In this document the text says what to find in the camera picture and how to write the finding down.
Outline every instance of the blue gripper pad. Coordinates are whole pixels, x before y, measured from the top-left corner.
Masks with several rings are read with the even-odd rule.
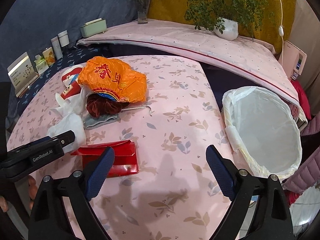
[[[236,197],[236,193],[234,191],[235,182],[224,163],[217,155],[216,149],[212,146],[208,146],[205,155],[207,163],[209,164],[223,195],[228,197],[230,201],[233,201]]]
[[[101,155],[100,162],[87,180],[85,198],[90,201],[99,194],[107,175],[115,161],[115,151],[108,147]]]

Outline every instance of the beige curtain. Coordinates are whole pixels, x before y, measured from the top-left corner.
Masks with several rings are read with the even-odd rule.
[[[289,41],[307,54],[298,79],[308,96],[311,114],[317,114],[320,111],[320,22],[306,0],[296,0]]]

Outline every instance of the red paper envelope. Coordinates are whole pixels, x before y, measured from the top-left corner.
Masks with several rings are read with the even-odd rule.
[[[102,143],[80,147],[71,155],[82,155],[83,167],[90,161],[98,159],[106,147],[112,147],[115,151],[115,162],[110,169],[108,178],[126,176],[139,172],[136,147],[130,140],[111,143]]]

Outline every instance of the pink bedspread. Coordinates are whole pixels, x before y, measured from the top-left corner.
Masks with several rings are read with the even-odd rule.
[[[113,240],[209,239],[230,205],[206,162],[214,144],[232,159],[214,95],[196,61],[171,56],[120,57],[148,78],[145,105],[152,108],[120,114],[121,121],[86,131],[87,143],[130,139],[136,142],[140,172],[106,179],[91,201],[93,210]],[[46,135],[60,118],[55,93],[64,89],[58,72],[33,98],[20,117],[8,150]],[[33,175],[69,176],[81,169],[79,156],[66,154]],[[71,225],[82,233],[66,201]]]
[[[248,78],[299,107],[298,94],[271,51],[248,39],[227,41],[192,25],[150,19],[111,27],[79,43],[132,44],[188,57]]]

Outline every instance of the brown velvet scrunchie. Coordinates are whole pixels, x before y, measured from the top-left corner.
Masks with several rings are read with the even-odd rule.
[[[115,102],[108,98],[99,96],[98,94],[91,94],[87,99],[87,110],[89,114],[94,118],[98,118],[104,114],[117,114],[122,110],[123,107],[126,107],[128,105],[129,102]]]

